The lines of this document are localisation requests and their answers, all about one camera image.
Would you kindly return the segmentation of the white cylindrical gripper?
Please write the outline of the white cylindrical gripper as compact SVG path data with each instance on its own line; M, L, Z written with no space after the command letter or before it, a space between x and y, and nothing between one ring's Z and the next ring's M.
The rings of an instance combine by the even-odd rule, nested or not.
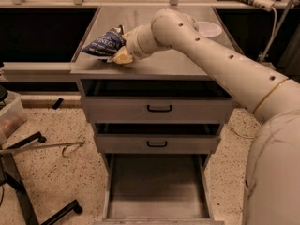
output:
M126 47L123 46L109 59L109 62L119 65L129 64L133 62L133 57L141 60L157 51L157 44L150 24L140 25L126 32L122 37L127 40Z

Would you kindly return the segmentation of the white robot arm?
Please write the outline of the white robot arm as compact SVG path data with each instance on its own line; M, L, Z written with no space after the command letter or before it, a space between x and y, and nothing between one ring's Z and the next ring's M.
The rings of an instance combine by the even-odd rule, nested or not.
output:
M243 225L300 225L300 83L198 32L173 9L126 34L136 59L175 49L262 123L247 157Z

